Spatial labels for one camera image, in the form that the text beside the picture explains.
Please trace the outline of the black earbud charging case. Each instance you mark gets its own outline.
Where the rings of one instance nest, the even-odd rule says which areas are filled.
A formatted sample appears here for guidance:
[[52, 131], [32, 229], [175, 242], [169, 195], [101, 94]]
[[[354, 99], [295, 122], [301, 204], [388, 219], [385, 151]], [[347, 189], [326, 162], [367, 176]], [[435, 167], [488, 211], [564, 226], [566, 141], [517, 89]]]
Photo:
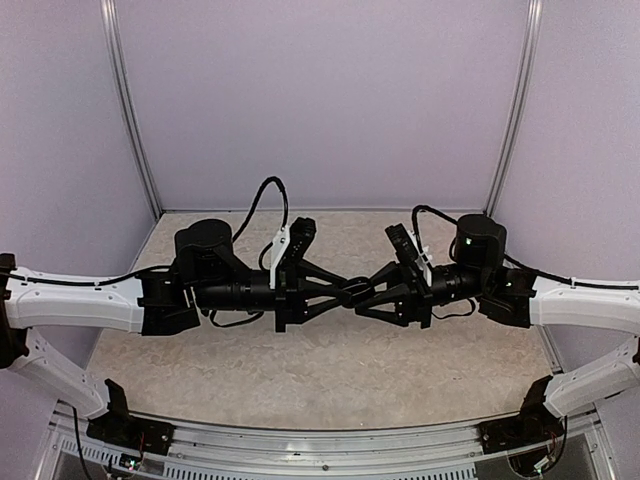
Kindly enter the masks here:
[[375, 287], [366, 276], [357, 276], [347, 280], [341, 285], [341, 291], [343, 293], [342, 306], [345, 308], [354, 308], [375, 295]]

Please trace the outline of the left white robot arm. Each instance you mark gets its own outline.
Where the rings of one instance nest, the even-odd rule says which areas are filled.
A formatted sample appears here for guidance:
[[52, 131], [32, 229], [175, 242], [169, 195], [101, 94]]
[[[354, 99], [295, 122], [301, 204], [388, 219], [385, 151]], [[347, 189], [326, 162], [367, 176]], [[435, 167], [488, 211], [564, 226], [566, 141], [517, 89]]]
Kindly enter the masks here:
[[1, 365], [44, 387], [121, 445], [140, 434], [122, 387], [97, 381], [47, 347], [41, 326], [86, 326], [141, 336], [173, 336], [219, 311], [272, 312], [279, 331], [346, 303], [346, 281], [304, 258], [316, 234], [298, 218], [273, 240], [269, 271], [250, 268], [233, 250], [219, 219], [198, 221], [174, 236], [168, 267], [120, 278], [47, 277], [1, 257]]

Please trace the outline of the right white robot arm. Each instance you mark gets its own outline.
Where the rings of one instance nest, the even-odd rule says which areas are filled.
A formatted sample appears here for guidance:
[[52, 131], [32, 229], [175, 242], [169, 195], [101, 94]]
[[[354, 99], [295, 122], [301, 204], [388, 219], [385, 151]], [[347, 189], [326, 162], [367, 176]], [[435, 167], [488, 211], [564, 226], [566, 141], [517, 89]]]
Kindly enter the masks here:
[[639, 384], [639, 284], [565, 278], [526, 267], [505, 253], [507, 230], [482, 214], [454, 222], [451, 263], [432, 266], [417, 235], [401, 225], [386, 234], [397, 259], [371, 280], [384, 284], [354, 303], [357, 314], [398, 326], [430, 324], [434, 306], [475, 300], [480, 314], [501, 325], [570, 325], [624, 332], [629, 340], [607, 355], [560, 375], [534, 382], [513, 419], [511, 433], [523, 444], [559, 419], [597, 400]]

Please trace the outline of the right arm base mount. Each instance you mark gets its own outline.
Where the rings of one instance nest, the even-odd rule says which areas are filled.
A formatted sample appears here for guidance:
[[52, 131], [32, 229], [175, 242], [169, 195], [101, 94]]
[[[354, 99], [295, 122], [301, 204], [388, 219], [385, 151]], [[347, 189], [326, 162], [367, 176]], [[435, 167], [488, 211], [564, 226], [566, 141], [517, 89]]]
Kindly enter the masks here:
[[551, 380], [551, 375], [536, 380], [515, 415], [478, 424], [484, 454], [513, 450], [565, 434], [563, 417], [544, 406], [545, 390]]

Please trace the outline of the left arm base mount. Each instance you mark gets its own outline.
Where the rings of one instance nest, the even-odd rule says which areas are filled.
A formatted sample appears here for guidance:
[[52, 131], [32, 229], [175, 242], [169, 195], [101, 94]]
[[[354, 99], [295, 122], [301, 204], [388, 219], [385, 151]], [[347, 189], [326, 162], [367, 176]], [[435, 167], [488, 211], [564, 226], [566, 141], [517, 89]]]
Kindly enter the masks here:
[[87, 436], [139, 453], [167, 456], [175, 427], [168, 422], [132, 415], [124, 389], [111, 379], [105, 380], [105, 386], [108, 391], [107, 410], [88, 420]]

